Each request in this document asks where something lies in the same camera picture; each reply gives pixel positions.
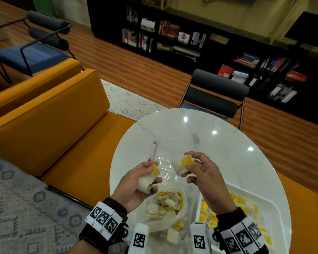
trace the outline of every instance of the blue chair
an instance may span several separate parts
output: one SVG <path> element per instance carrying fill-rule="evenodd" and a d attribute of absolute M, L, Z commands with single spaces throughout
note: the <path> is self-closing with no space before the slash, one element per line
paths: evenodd
<path fill-rule="evenodd" d="M 54 32 L 48 33 L 42 29 L 31 27 L 26 23 L 26 19 Z M 0 49 L 0 66 L 6 75 L 4 79 L 9 84 L 11 84 L 12 81 L 3 64 L 28 76 L 33 76 L 34 73 L 55 66 L 66 60 L 68 56 L 62 51 L 68 51 L 71 56 L 76 59 L 69 50 L 68 41 L 59 36 L 59 34 L 68 34 L 70 32 L 70 28 L 72 27 L 71 23 L 39 12 L 29 11 L 26 18 L 7 23 L 0 26 L 0 28 L 17 22 L 23 22 L 28 27 L 29 35 L 34 38 L 35 41 L 22 47 L 13 46 Z"/>
<path fill-rule="evenodd" d="M 240 101 L 241 103 L 237 105 L 236 103 L 224 98 L 196 89 L 191 85 L 195 85 L 213 93 L 229 97 L 231 99 Z M 193 72 L 185 93 L 180 100 L 178 108 L 200 110 L 219 117 L 225 121 L 227 121 L 229 117 L 233 118 L 237 113 L 237 110 L 242 108 L 239 123 L 239 130 L 241 131 L 242 120 L 244 116 L 245 97 L 248 93 L 249 87 L 246 85 L 229 80 L 223 76 L 218 76 L 210 72 L 196 69 Z"/>

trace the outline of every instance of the black computer monitor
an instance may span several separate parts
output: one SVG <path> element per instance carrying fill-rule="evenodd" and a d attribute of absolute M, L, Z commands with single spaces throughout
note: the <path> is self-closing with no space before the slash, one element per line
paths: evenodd
<path fill-rule="evenodd" d="M 318 15 L 303 12 L 285 37 L 318 47 Z"/>

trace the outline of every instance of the white marble table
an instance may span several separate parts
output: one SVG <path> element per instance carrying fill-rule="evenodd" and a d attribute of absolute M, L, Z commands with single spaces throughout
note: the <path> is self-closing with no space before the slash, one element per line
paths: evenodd
<path fill-rule="evenodd" d="M 284 188 L 274 168 L 260 149 L 231 124 L 205 112 L 165 109 L 145 116 L 124 134 L 114 153 L 110 192 L 128 170 L 147 161 L 154 139 L 169 136 L 189 141 L 193 150 L 205 150 L 219 166 L 225 181 L 271 200 L 281 212 L 288 247 L 291 215 Z"/>

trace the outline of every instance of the gray carpet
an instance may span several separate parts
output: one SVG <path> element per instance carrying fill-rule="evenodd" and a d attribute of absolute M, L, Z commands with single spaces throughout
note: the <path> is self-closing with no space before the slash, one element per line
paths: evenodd
<path fill-rule="evenodd" d="M 113 113 L 139 120 L 165 109 L 109 82 L 102 83 Z M 0 254 L 67 253 L 85 226 L 88 213 L 0 159 Z"/>

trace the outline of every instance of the hand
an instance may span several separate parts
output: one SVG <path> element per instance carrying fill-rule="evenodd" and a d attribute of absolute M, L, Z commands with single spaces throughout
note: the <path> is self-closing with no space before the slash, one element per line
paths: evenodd
<path fill-rule="evenodd" d="M 189 176 L 187 183 L 194 183 L 198 186 L 210 209 L 216 214 L 225 214 L 236 210 L 237 207 L 229 195 L 218 166 L 201 152 L 190 151 L 184 155 L 191 155 L 200 160 L 195 160 L 195 165 L 187 163 L 188 172 L 181 176 L 185 177 L 191 173 L 196 175 L 196 177 Z"/>
<path fill-rule="evenodd" d="M 158 165 L 157 161 L 147 161 L 140 163 L 135 168 L 131 169 L 123 176 L 120 180 L 117 188 L 115 189 L 114 193 L 112 194 L 111 198 L 117 201 L 119 204 L 123 205 L 123 207 L 127 210 L 127 213 L 132 212 L 143 201 L 155 194 L 158 191 L 158 186 L 155 185 L 151 190 L 151 194 L 146 194 L 137 190 L 138 187 L 138 179 L 140 176 L 149 175 L 152 172 L 153 164 Z M 155 183 L 161 183 L 162 178 L 157 177 Z"/>

